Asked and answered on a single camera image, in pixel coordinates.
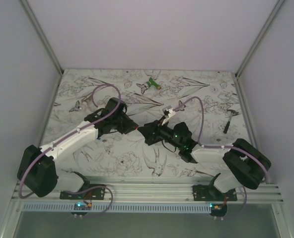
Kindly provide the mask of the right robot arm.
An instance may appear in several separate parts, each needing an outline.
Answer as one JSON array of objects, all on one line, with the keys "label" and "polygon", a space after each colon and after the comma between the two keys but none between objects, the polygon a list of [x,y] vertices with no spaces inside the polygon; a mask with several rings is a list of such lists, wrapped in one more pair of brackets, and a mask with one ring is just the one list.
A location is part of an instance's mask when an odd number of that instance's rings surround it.
[{"label": "right robot arm", "polygon": [[208,188],[212,200],[221,200],[226,192],[240,186],[257,189],[268,179],[271,161],[244,139],[231,145],[199,145],[186,123],[170,128],[160,120],[146,123],[138,131],[147,145],[168,142],[184,162],[201,165],[203,173],[212,175],[213,185]]}]

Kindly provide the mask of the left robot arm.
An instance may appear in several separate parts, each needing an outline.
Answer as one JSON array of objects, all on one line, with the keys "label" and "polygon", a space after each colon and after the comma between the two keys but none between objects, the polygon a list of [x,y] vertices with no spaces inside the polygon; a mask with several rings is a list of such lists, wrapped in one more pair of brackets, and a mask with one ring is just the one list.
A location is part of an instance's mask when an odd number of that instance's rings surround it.
[{"label": "left robot arm", "polygon": [[136,130],[138,125],[126,112],[127,105],[122,100],[111,98],[105,107],[87,115],[75,129],[57,140],[41,147],[28,146],[17,172],[20,186],[27,186],[38,197],[58,189],[69,191],[78,199],[86,198],[90,188],[85,177],[78,172],[65,172],[60,166],[82,146],[112,130],[121,134]]}]

